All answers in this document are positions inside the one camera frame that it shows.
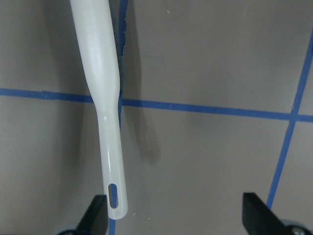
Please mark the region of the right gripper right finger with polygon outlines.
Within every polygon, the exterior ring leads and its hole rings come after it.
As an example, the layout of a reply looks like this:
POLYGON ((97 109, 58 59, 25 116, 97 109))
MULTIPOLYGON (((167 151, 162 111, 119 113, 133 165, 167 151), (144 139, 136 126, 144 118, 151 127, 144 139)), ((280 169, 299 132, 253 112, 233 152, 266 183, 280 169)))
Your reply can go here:
POLYGON ((311 235, 299 223, 284 223, 254 192, 243 193, 242 224, 249 235, 311 235))

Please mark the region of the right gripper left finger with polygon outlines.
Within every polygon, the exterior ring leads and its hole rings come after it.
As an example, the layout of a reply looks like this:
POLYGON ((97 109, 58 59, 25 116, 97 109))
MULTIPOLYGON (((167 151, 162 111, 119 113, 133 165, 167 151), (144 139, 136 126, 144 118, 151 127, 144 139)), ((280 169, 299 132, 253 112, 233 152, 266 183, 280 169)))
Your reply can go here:
POLYGON ((61 231, 59 235, 105 235, 108 227, 107 197, 96 195, 76 228, 61 231))

